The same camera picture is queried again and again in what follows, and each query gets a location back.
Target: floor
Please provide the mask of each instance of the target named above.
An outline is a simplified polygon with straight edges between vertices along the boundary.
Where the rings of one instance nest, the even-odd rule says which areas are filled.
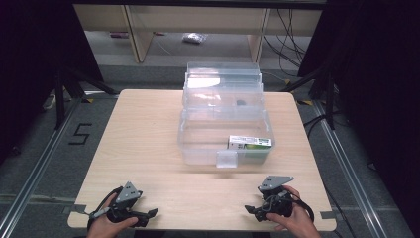
[[[147,85],[178,88],[178,82],[168,82],[182,82],[189,61],[251,61],[246,36],[207,35],[205,41],[197,45],[183,42],[182,33],[160,35],[154,37],[145,61],[137,63],[128,39],[111,38],[107,32],[86,32],[105,82],[117,89],[141,87],[139,81],[145,81],[141,78],[142,73],[148,76],[145,82]],[[283,39],[284,37],[267,37],[278,50],[281,49],[280,40]],[[295,38],[294,41],[302,52],[307,48],[310,38]],[[290,39],[287,43],[293,46]],[[293,62],[279,59],[278,54],[264,41],[259,66],[266,80],[266,90],[280,90],[288,80],[293,82],[298,79],[294,75],[298,70],[296,64],[300,61],[300,54],[287,48],[283,48],[282,52]],[[95,90],[88,86],[86,88],[86,91]],[[309,88],[310,83],[293,92],[302,122],[308,122],[324,113],[323,102],[312,101],[308,97]],[[46,101],[46,106],[52,100],[50,98]],[[15,223],[10,224],[10,233],[2,234],[2,237],[85,235],[83,229],[68,227],[66,217],[74,204],[116,100],[115,97],[96,98],[92,103],[69,100],[66,102],[66,109],[73,114],[68,115],[71,120],[61,134],[53,129],[53,110],[46,110],[37,118],[19,145],[22,148],[21,154],[11,155],[0,167],[1,217],[8,214],[19,217]],[[335,131],[329,130],[323,121],[312,129],[310,125],[306,127],[338,223],[337,233],[323,232],[322,237],[413,237],[380,177],[367,166],[368,157],[351,125],[343,115],[334,119]],[[85,122],[93,122],[91,126],[82,128],[88,130],[88,142],[78,147],[69,146],[71,142],[80,139],[74,137],[74,131],[80,123]],[[58,143],[52,143],[53,138],[58,138]],[[35,173],[36,168],[40,168],[38,173]],[[25,201],[27,205],[16,210],[11,209],[18,201]],[[178,231],[168,232],[165,237],[249,235]],[[272,232],[270,235],[273,238],[290,237],[284,232]],[[133,237],[133,231],[125,231],[120,237]]]

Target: black cable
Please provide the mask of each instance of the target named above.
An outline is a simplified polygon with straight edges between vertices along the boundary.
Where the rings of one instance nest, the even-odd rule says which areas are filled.
[[[268,40],[268,38],[266,36],[264,36],[266,42],[268,43],[268,45],[271,47],[271,49],[277,53],[278,55],[280,55],[281,57],[285,58],[286,60],[290,61],[291,63],[293,63],[295,66],[300,67],[300,64],[296,61],[294,61],[292,58],[288,57],[287,55],[285,55],[282,51],[279,51],[276,47],[274,47],[271,42]]]
[[[334,204],[336,205],[337,209],[339,210],[341,216],[343,217],[343,220],[346,222],[347,226],[349,227],[350,233],[352,233],[352,236],[356,238],[356,234],[353,231],[352,226],[349,223],[349,220],[347,219],[346,215],[344,214],[343,210],[341,209],[341,207],[339,206],[339,203],[337,202],[337,200],[334,198],[333,194],[330,192],[330,190],[328,189],[328,187],[324,184],[324,188],[327,191],[328,195],[330,196],[330,198],[333,200]]]
[[[286,75],[289,75],[289,76],[293,76],[293,77],[295,77],[295,76],[297,76],[297,75],[294,75],[294,74],[290,74],[290,73],[288,73],[288,72],[286,72],[284,69],[283,69],[283,67],[281,66],[281,58],[285,58],[286,60],[288,60],[289,62],[291,62],[291,63],[293,63],[295,66],[297,66],[297,67],[300,67],[300,65],[297,63],[297,62],[295,62],[293,59],[291,59],[290,57],[288,57],[287,55],[285,55],[284,53],[282,53],[282,52],[280,52],[277,48],[275,48],[270,42],[269,42],[269,40],[268,40],[268,38],[266,37],[266,36],[264,36],[264,38],[265,38],[265,40],[266,40],[266,42],[268,43],[268,45],[271,47],[271,49],[276,53],[276,54],[278,54],[279,55],[279,57],[278,57],[278,65],[280,66],[280,70],[284,73],[284,74],[286,74]]]
[[[285,82],[285,79],[283,79],[283,78],[281,78],[281,77],[279,77],[279,76],[275,75],[274,73],[270,73],[270,72],[266,72],[266,71],[261,71],[261,73],[262,73],[262,74],[267,74],[267,75],[273,76],[273,77],[275,77],[276,79],[278,79],[278,80],[282,80],[282,81],[284,81],[284,82]]]
[[[286,37],[284,38],[284,42],[282,42],[284,45],[286,43],[287,37],[290,38],[290,41],[293,43],[294,45],[294,49],[290,48],[293,51],[296,51],[297,53],[306,53],[302,48],[300,48],[296,42],[294,41],[294,36],[293,36],[293,25],[292,25],[292,19],[293,19],[293,12],[291,9],[289,9],[289,26],[287,27],[283,18],[281,17],[280,11],[277,9],[277,14],[278,17],[280,18],[281,23],[283,24],[284,30],[286,31]]]

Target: stacked plastic containers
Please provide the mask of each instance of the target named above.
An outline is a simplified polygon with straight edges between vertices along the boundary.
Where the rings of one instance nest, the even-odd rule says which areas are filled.
[[[178,146],[189,165],[263,164],[275,145],[256,63],[190,62]]]

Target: finger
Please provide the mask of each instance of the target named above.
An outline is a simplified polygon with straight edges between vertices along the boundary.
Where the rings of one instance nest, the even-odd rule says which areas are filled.
[[[112,193],[112,195],[110,195],[108,199],[104,202],[104,205],[102,206],[102,208],[108,207],[109,204],[111,204],[112,199],[115,198],[115,196],[117,196],[117,193],[116,192]]]
[[[286,226],[287,224],[287,219],[283,216],[280,216],[278,214],[275,213],[268,213],[266,215],[266,218],[268,218],[268,220],[273,221],[273,222],[277,222],[280,225]]]
[[[294,189],[293,187],[291,187],[289,185],[284,185],[283,187],[284,187],[284,189],[288,190],[293,195],[293,198],[299,199],[299,197],[300,197],[299,191],[297,191],[296,189]]]
[[[274,230],[276,230],[276,231],[282,231],[284,229],[286,229],[286,227],[283,226],[283,225],[277,225],[276,227],[274,227]]]
[[[133,226],[133,225],[136,225],[136,223],[139,221],[139,218],[137,218],[137,217],[130,217],[130,218],[127,218],[127,219],[125,219],[125,220],[123,220],[123,221],[121,221],[121,222],[119,222],[119,223],[117,223],[118,224],[118,227],[121,229],[121,230],[124,230],[124,229],[126,229],[127,227],[130,227],[130,226]]]

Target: cable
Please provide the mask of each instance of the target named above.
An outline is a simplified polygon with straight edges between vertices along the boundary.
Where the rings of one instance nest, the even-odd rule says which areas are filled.
[[[300,60],[303,60],[303,56],[301,54],[305,54],[306,52],[302,48],[300,48],[296,44],[296,42],[294,41],[293,25],[292,25],[293,10],[289,9],[289,24],[288,24],[288,26],[286,26],[283,18],[281,17],[279,9],[277,9],[277,14],[278,14],[278,17],[280,18],[281,23],[283,24],[284,30],[286,31],[286,37],[284,38],[284,42],[282,42],[282,43],[283,43],[284,46],[286,46],[287,37],[290,38],[290,41],[294,45],[294,49],[292,49],[292,48],[290,48],[290,49],[296,52],[296,56],[297,56],[297,58],[300,62]]]
[[[285,55],[284,53],[281,52],[281,50],[279,51],[276,47],[274,47],[271,42],[268,40],[268,38],[266,36],[264,36],[266,42],[268,43],[268,45],[271,47],[271,49],[277,53],[278,55],[280,55],[281,57],[285,58],[286,60],[290,61],[291,63],[293,63],[295,66],[299,67],[300,64],[296,61],[294,61],[292,58],[288,57],[287,55]]]
[[[282,80],[283,82],[286,82],[286,80],[285,80],[285,79],[283,79],[283,78],[281,78],[281,77],[279,77],[279,76],[277,76],[277,75],[275,75],[275,74],[273,74],[273,73],[270,73],[270,72],[265,72],[265,71],[261,71],[261,73],[262,73],[262,74],[271,75],[271,76],[273,76],[273,77],[277,78],[278,80]]]

